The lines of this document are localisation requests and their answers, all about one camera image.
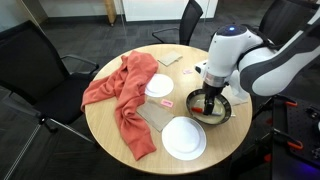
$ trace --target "chair backrest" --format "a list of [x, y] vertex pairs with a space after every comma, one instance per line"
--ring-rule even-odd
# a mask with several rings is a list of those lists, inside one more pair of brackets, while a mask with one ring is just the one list
[[201, 6], [195, 0], [189, 0], [179, 27], [179, 41], [182, 45], [189, 45], [192, 33], [196, 27], [203, 11]]
[[274, 44], [285, 44], [307, 24], [317, 8], [302, 0], [275, 0], [263, 16], [259, 31]]
[[0, 86], [31, 104], [68, 75], [58, 52], [31, 21], [0, 33]]

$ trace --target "white wall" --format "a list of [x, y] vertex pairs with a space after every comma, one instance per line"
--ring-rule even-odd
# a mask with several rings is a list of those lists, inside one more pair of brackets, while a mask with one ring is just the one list
[[0, 31], [28, 20], [15, 0], [0, 1]]
[[[106, 15], [104, 0], [39, 1], [48, 17]], [[214, 17], [218, 0], [196, 1], [203, 10], [201, 18]], [[114, 0], [117, 14], [125, 13], [127, 21], [181, 19], [187, 2], [188, 0]]]
[[[104, 0], [40, 0], [48, 17], [106, 15]], [[114, 0], [120, 14], [120, 0]]]
[[[218, 0], [196, 0], [201, 18], [213, 18]], [[127, 21], [181, 19], [188, 0], [123, 0]]]

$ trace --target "white plate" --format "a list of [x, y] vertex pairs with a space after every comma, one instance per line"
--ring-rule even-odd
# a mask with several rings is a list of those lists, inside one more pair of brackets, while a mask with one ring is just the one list
[[173, 157], [180, 160], [198, 158], [207, 139], [200, 124], [188, 117], [175, 117], [162, 130], [162, 143]]
[[151, 97], [163, 97], [173, 90], [173, 81], [164, 74], [154, 74], [146, 86], [145, 93]]

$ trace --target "pink object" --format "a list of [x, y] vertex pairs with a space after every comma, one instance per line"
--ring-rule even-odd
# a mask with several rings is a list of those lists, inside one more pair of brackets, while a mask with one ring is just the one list
[[161, 104], [167, 107], [172, 107], [173, 106], [173, 102], [166, 100], [166, 99], [162, 99]]
[[183, 74], [191, 74], [192, 70], [191, 69], [184, 69]]
[[148, 53], [132, 51], [122, 56], [121, 66], [110, 76], [92, 81], [85, 90], [81, 110], [87, 104], [111, 97], [118, 99], [115, 119], [120, 134], [136, 160], [156, 150], [145, 120], [136, 114], [145, 102], [147, 83], [158, 70], [158, 62]]

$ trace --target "chair armrest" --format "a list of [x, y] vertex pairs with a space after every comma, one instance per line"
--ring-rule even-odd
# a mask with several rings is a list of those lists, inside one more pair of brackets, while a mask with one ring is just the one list
[[165, 43], [163, 40], [161, 40], [158, 36], [156, 36], [155, 34], [156, 33], [160, 33], [160, 32], [164, 32], [164, 31], [169, 31], [169, 30], [179, 30], [179, 28], [177, 27], [173, 27], [173, 28], [167, 28], [167, 29], [160, 29], [160, 30], [157, 30], [157, 31], [153, 31], [152, 32], [152, 36], [156, 39], [158, 39], [161, 43]]
[[2, 102], [5, 105], [7, 105], [7, 106], [9, 106], [9, 107], [11, 107], [13, 109], [16, 109], [18, 111], [21, 111], [23, 113], [29, 114], [31, 116], [40, 117], [41, 113], [39, 111], [35, 110], [30, 105], [23, 104], [21, 102], [18, 102], [15, 99], [13, 99], [11, 97], [12, 94], [13, 94], [13, 92], [10, 92], [2, 99]]
[[94, 71], [99, 69], [99, 64], [97, 64], [97, 63], [95, 63], [93, 61], [90, 61], [89, 59], [86, 59], [86, 58], [83, 58], [83, 57], [80, 57], [80, 56], [77, 56], [77, 55], [74, 55], [74, 54], [65, 55], [65, 56], [61, 57], [61, 60], [65, 59], [65, 58], [76, 59], [76, 60], [79, 60], [79, 61], [82, 61], [84, 63], [87, 63], [87, 64], [90, 64], [90, 65], [94, 66], [94, 69], [91, 70], [89, 72], [89, 74], [92, 74]]

